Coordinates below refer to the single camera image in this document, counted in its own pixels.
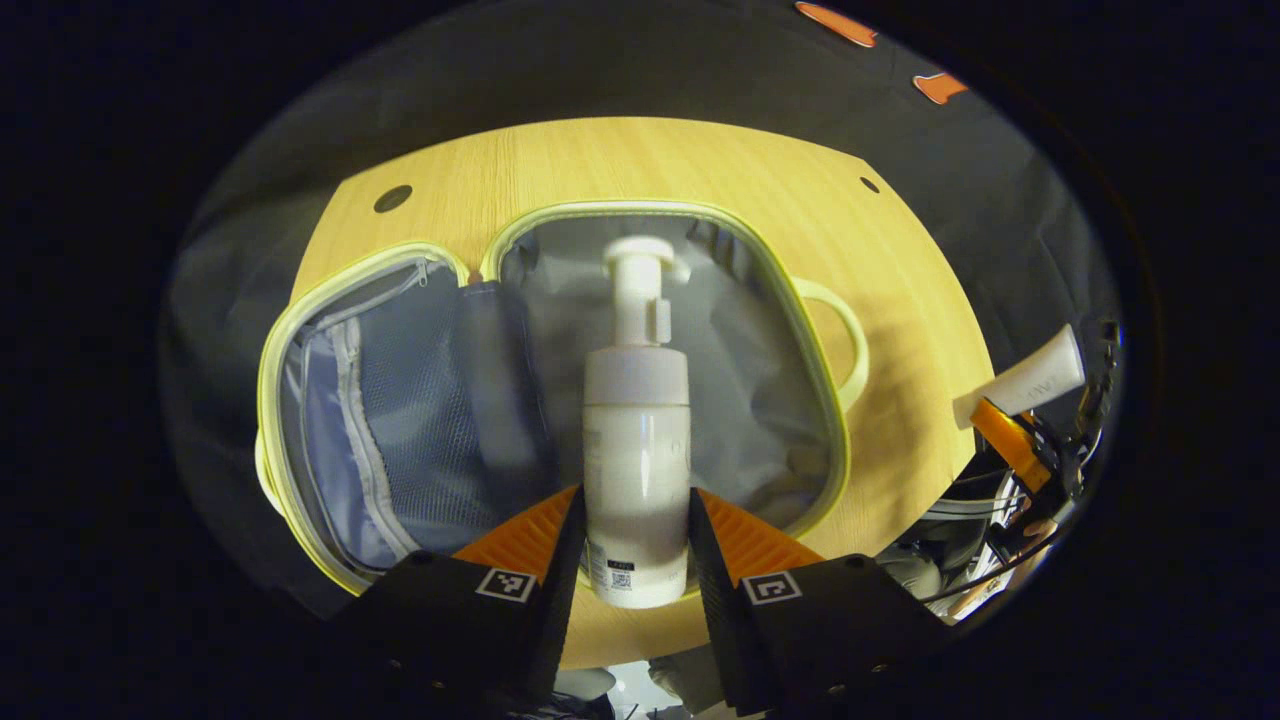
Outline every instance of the mesh pocket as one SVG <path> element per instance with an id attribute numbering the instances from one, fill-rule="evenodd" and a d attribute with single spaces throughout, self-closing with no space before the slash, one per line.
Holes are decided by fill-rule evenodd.
<path id="1" fill-rule="evenodd" d="M 503 520 L 453 351 L 456 304 L 456 287 L 430 283 L 360 318 L 365 418 L 392 511 L 434 552 L 453 552 Z"/>

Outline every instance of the pump head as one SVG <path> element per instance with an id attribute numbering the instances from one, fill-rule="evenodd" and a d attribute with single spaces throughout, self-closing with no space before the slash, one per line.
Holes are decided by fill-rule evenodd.
<path id="1" fill-rule="evenodd" d="M 689 282 L 690 268 L 666 240 L 630 236 L 604 249 L 605 272 L 613 278 L 613 345 L 671 342 L 671 302 L 662 299 L 662 273 Z"/>

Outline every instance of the foam pump bottle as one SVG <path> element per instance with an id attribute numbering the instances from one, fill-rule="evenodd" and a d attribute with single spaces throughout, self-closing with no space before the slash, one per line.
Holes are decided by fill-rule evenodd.
<path id="1" fill-rule="evenodd" d="M 604 250 L 613 346 L 586 356 L 582 450 L 591 588 L 617 607 L 658 607 L 685 592 L 689 564 L 689 365 L 671 342 L 663 273 L 689 281 L 669 242 Z"/>

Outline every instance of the black cloth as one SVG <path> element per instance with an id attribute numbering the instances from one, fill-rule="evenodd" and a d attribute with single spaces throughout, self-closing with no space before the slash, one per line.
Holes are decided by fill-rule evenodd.
<path id="1" fill-rule="evenodd" d="M 178 255 L 163 313 L 161 392 L 197 510 L 259 584 L 321 616 L 348 600 L 259 489 L 259 355 L 343 178 L 486 129 L 659 115 L 863 158 L 938 242 L 996 372 L 1062 323 L 1080 334 L 1115 315 L 1102 254 L 1052 165 L 974 92 L 938 106 L 911 86 L 913 76 L 936 72 L 887 37 L 856 47 L 790 3 L 754 0 L 485 3 L 352 61 L 234 158 Z M 1082 341 L 1089 355 L 1094 345 Z M 1066 427 L 1075 398 L 1055 402 L 1048 418 Z"/>

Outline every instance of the wooden tabletop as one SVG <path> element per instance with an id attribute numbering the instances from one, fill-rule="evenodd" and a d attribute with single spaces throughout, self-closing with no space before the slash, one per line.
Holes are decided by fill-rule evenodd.
<path id="1" fill-rule="evenodd" d="M 408 200 L 375 213 L 375 201 L 401 184 L 413 188 Z M 957 429 L 951 400 L 988 380 L 992 369 L 951 266 L 867 163 L 781 135 L 664 118 L 585 118 L 435 145 L 342 183 L 302 258 L 293 297 L 402 242 L 444 246 L 477 269 L 517 217 L 599 200 L 727 210 L 772 246 L 788 273 L 826 284 L 860 319 L 870 378 L 847 418 L 849 487 L 805 544 L 824 557 L 879 552 L 973 455 L 972 430 Z M 817 302 L 809 310 L 838 382 L 851 366 L 851 343 L 833 311 Z M 561 666 L 613 665 L 705 642 L 699 597 L 620 610 L 579 587 Z"/>

